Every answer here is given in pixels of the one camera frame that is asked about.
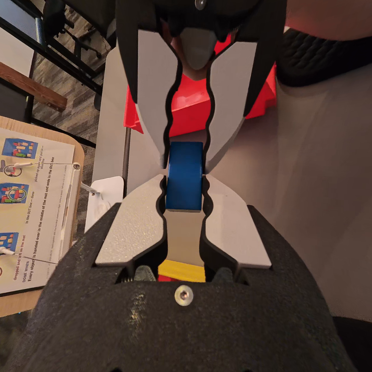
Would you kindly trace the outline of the yellow plastic bin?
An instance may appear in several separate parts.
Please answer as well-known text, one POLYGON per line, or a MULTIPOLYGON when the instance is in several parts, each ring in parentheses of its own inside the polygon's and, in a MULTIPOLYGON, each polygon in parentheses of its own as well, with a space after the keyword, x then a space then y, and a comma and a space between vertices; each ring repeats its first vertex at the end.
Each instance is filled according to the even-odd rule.
POLYGON ((158 281, 205 282, 205 270, 201 266, 165 260, 158 267, 158 281))

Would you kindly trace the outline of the blue rectangular block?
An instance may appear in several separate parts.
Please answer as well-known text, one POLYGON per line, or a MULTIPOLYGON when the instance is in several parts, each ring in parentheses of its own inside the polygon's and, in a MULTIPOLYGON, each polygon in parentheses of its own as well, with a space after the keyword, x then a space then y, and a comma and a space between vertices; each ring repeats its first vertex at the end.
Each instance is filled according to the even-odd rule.
POLYGON ((203 143, 172 142, 165 207, 200 212, 202 208, 203 143))

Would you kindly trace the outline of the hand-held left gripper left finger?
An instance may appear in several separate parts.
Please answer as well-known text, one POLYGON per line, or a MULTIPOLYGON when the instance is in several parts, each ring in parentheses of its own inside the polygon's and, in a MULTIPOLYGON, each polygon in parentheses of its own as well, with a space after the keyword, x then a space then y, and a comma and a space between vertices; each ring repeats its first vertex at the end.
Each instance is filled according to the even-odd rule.
POLYGON ((159 174, 123 199, 96 257, 97 266, 158 268, 165 261, 166 187, 166 176, 159 174))

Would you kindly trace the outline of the brown wooden furniture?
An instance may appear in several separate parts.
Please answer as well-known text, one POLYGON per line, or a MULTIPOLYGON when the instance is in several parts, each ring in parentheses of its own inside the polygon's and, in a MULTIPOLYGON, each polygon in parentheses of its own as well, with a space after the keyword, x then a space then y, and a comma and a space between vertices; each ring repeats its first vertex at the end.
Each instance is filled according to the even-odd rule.
POLYGON ((39 103, 56 111, 63 112, 67 107, 67 98, 35 82, 4 63, 0 63, 0 77, 13 86, 33 96, 39 103))

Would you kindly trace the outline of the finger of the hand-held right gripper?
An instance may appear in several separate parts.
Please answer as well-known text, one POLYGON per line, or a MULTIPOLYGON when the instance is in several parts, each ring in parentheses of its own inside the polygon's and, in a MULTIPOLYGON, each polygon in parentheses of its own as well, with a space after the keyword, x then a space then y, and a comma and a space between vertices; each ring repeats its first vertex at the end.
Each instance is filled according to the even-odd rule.
POLYGON ((174 49, 157 32, 139 30, 137 113, 147 144, 162 169, 168 162, 171 102, 181 76, 182 64, 174 49))
POLYGON ((256 48, 257 42, 237 41, 218 54, 211 65, 209 86, 214 113, 208 126, 205 174, 221 161, 244 122, 256 48))

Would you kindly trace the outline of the person's right forearm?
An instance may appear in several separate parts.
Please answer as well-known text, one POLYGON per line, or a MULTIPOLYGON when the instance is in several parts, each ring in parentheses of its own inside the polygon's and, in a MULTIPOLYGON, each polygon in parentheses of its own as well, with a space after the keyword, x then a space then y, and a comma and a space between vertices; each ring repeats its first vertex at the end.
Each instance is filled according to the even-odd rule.
POLYGON ((322 39, 357 40, 372 35, 371 0, 289 0, 287 27, 322 39))

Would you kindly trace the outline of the instruction sheet on wooden board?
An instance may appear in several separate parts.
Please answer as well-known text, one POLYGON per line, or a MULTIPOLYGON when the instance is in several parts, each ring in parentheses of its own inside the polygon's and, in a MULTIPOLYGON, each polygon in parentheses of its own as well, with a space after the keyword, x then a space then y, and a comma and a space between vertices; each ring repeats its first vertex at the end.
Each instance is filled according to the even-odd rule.
MULTIPOLYGON (((14 132, 45 138, 55 142, 61 142, 73 145, 74 155, 73 162, 80 165, 79 180, 75 182, 70 193, 70 201, 68 208, 65 212, 64 220, 67 220, 67 232, 64 235, 64 249, 62 251, 63 257, 73 245, 73 235, 75 232, 75 224, 77 223, 77 208, 80 196, 80 183, 83 175, 84 165, 84 151, 82 146, 71 136, 65 133, 52 131, 50 129, 38 127, 29 123, 24 123, 7 117, 0 117, 0 126, 3 129, 8 129, 14 132)), ((21 313, 31 310, 35 307, 41 295, 43 287, 29 289, 20 293, 9 293, 1 295, 0 299, 0 316, 5 317, 8 315, 21 313)))

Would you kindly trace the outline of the printed instruction sheet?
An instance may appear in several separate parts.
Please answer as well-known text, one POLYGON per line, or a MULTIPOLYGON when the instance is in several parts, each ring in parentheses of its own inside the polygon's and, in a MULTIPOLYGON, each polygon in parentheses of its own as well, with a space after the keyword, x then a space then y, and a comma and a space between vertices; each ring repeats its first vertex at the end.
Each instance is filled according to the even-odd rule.
POLYGON ((61 256, 74 146, 1 128, 1 295, 45 286, 61 256))

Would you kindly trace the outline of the black office chair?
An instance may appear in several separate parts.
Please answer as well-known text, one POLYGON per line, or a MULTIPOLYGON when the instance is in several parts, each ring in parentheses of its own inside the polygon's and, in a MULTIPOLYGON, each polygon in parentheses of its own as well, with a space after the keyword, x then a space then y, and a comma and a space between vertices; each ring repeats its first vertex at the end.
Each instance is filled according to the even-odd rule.
POLYGON ((88 31, 77 37, 73 35, 66 27, 74 29, 74 23, 66 18, 66 3, 61 0, 45 1, 43 8, 43 23, 44 23, 44 36, 48 45, 51 41, 60 34, 67 34, 74 41, 74 55, 81 58, 81 50, 91 50, 95 53, 98 59, 102 58, 101 53, 93 47, 84 43, 85 40, 91 41, 91 35, 96 32, 94 26, 90 26, 88 31))

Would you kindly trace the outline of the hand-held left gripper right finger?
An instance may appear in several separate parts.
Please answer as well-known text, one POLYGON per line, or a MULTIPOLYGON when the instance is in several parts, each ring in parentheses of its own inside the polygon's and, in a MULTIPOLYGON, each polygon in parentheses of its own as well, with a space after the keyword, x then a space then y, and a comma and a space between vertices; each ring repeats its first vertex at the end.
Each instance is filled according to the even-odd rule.
POLYGON ((272 266, 245 201, 211 175, 202 182, 199 254, 210 269, 269 269, 272 266))

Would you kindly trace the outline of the red plastic bin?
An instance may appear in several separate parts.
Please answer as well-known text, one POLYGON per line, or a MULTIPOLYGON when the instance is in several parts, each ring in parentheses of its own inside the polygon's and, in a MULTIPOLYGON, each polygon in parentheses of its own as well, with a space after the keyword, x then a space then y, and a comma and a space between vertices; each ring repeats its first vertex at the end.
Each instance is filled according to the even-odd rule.
MULTIPOLYGON (((263 116, 268 108, 276 105, 276 102, 276 64, 274 64, 246 119, 263 116)), ((169 136, 175 137, 205 129, 210 109, 211 102, 206 89, 206 80, 193 81, 182 75, 179 90, 175 93, 171 104, 173 125, 169 136)), ((129 88, 127 88, 123 126, 143 134, 129 88)))

